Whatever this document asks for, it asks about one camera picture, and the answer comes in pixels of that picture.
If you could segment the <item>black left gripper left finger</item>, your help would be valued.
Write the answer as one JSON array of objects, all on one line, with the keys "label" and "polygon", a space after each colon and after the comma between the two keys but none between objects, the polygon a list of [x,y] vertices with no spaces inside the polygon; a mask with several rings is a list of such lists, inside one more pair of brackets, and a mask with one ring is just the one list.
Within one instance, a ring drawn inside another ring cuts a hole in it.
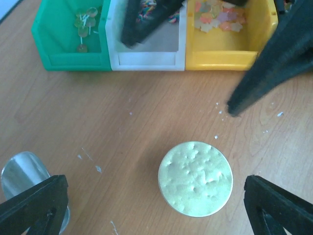
[{"label": "black left gripper left finger", "polygon": [[0,205],[2,235],[58,235],[67,210],[67,179],[54,175]]}]

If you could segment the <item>white plastic bin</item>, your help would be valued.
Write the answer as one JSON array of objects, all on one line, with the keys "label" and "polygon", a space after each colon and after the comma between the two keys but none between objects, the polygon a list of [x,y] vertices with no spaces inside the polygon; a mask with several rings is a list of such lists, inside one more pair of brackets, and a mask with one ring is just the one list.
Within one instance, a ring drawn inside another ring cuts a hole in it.
[{"label": "white plastic bin", "polygon": [[113,71],[185,70],[186,3],[182,4],[177,23],[164,22],[142,43],[127,48],[120,42],[125,0],[110,2],[105,33]]}]

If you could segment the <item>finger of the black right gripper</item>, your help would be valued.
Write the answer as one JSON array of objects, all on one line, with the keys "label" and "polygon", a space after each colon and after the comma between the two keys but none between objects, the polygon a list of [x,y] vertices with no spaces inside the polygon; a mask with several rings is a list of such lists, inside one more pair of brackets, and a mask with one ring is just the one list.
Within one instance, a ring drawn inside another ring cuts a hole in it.
[{"label": "finger of the black right gripper", "polygon": [[158,0],[156,8],[147,19],[137,22],[141,9],[139,0],[129,0],[126,4],[123,27],[120,41],[126,47],[133,47],[143,42],[157,28],[159,28],[171,15],[183,7],[182,0]]},{"label": "finger of the black right gripper", "polygon": [[313,2],[297,0],[227,102],[228,113],[238,116],[272,89],[313,69]]}]

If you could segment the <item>white jar lid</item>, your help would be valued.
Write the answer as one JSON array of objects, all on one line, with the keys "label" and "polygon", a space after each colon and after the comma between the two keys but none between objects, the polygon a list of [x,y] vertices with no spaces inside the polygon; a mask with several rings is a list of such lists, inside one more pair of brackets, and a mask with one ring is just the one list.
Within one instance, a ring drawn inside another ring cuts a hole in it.
[{"label": "white jar lid", "polygon": [[174,210],[190,217],[206,217],[222,209],[231,196],[233,181],[226,157],[200,141],[173,147],[158,169],[163,198]]}]

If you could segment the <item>silver metal scoop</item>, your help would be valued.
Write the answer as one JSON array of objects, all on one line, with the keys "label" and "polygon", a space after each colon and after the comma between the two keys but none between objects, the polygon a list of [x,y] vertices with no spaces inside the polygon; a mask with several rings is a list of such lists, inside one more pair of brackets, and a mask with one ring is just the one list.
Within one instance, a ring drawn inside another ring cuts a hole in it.
[{"label": "silver metal scoop", "polygon": [[[6,163],[0,175],[0,183],[5,198],[9,200],[50,177],[52,176],[42,161],[33,153],[25,151],[15,155]],[[59,234],[64,231],[69,218],[67,206]]]}]

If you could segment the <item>yellow plastic bin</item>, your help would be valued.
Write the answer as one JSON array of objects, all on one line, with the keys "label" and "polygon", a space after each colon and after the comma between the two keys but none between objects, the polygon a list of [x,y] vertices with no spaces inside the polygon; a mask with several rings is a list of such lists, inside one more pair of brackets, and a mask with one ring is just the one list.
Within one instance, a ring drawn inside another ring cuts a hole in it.
[{"label": "yellow plastic bin", "polygon": [[243,7],[222,0],[190,0],[185,68],[245,71],[277,25],[272,0],[249,0]]}]

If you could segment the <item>green plastic bin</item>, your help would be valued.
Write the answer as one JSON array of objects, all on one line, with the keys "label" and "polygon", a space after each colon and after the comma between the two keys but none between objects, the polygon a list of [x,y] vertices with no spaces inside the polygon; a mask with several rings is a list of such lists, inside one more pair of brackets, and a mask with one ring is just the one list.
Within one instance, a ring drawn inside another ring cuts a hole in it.
[{"label": "green plastic bin", "polygon": [[[110,71],[105,24],[109,0],[44,0],[31,32],[47,71]],[[79,13],[97,8],[96,25],[81,38],[75,27]]]}]

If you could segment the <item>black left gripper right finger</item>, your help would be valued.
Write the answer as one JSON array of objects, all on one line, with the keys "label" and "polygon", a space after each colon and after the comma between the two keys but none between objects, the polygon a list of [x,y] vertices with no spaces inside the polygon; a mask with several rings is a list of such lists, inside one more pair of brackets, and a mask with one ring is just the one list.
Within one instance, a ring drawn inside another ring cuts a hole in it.
[{"label": "black left gripper right finger", "polygon": [[311,235],[313,205],[257,176],[247,176],[244,205],[255,235]]}]

